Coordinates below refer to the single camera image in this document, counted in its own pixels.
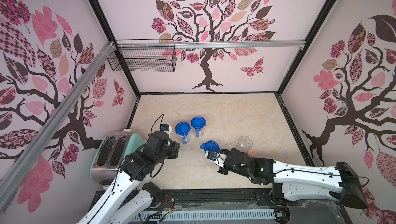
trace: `wallpaper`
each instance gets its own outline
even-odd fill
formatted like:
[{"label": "wallpaper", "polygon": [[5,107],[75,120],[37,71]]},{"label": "wallpaper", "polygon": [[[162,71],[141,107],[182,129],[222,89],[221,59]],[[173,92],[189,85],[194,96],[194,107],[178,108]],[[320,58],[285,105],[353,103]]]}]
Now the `wallpaper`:
[{"label": "wallpaper", "polygon": [[[106,38],[86,0],[0,0],[0,12],[3,177]],[[123,73],[106,61],[8,202],[1,222],[77,222],[100,188],[89,172],[96,149],[107,132],[125,127],[135,99]],[[103,122],[109,115],[114,121]],[[64,211],[70,216],[59,219]]]},{"label": "wallpaper", "polygon": [[[324,4],[324,0],[99,2],[117,39],[156,38],[164,43],[304,39]],[[304,16],[294,12],[297,7],[294,2],[304,3],[301,7]],[[145,12],[136,15],[134,10],[140,9]],[[275,91],[298,49],[177,49],[174,73],[132,72],[132,75],[141,92]],[[162,56],[171,58],[171,52],[167,50]],[[167,78],[168,83],[158,89],[152,81],[161,78]]]},{"label": "wallpaper", "polygon": [[283,95],[316,165],[370,179],[354,223],[396,221],[395,31],[396,0],[340,0]]}]

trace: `black wire basket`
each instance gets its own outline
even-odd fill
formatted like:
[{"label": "black wire basket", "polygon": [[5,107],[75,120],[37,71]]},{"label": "black wire basket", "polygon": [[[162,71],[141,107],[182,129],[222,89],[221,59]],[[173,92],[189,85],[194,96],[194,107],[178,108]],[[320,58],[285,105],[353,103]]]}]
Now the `black wire basket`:
[{"label": "black wire basket", "polygon": [[128,41],[133,41],[133,43],[118,45],[119,53],[113,51],[108,57],[111,69],[113,71],[123,71],[118,58],[121,59],[122,56],[129,71],[175,72],[176,51],[174,40],[155,39],[159,40],[159,43],[153,43],[153,40],[129,39]]}]

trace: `butterfly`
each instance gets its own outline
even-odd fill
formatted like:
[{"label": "butterfly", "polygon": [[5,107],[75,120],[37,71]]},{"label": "butterfly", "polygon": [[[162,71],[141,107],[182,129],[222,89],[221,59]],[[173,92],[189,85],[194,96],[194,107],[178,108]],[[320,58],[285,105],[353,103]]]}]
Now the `butterfly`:
[{"label": "butterfly", "polygon": [[254,67],[243,67],[241,70],[245,72],[250,78],[256,73],[262,73],[263,72],[263,67],[261,66],[263,64],[263,58],[260,58],[256,64],[254,64]]},{"label": "butterfly", "polygon": [[114,80],[114,87],[116,88],[117,96],[113,100],[113,106],[124,103],[124,99],[122,98],[122,95],[124,94],[125,91],[122,87],[120,87],[120,85],[118,84],[118,82],[116,82],[116,80]]}]

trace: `blue lid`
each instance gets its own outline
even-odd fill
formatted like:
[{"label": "blue lid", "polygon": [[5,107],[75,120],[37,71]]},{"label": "blue lid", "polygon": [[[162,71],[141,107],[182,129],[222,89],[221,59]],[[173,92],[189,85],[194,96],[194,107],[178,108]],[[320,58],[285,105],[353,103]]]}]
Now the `blue lid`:
[{"label": "blue lid", "polygon": [[196,130],[202,129],[203,127],[205,127],[205,125],[206,121],[203,117],[195,117],[191,119],[191,126]]},{"label": "blue lid", "polygon": [[176,132],[176,134],[186,136],[189,133],[190,129],[191,128],[190,128],[189,123],[181,122],[181,123],[176,124],[175,132]]}]

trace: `stainless steel toaster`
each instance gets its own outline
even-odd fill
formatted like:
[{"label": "stainless steel toaster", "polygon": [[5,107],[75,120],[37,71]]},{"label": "stainless steel toaster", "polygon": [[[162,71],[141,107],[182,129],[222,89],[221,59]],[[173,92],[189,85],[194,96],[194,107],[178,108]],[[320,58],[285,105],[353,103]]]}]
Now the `stainless steel toaster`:
[{"label": "stainless steel toaster", "polygon": [[135,132],[117,132],[107,135],[92,162],[92,179],[98,183],[113,180],[125,156],[135,152],[144,143],[143,138]]}]

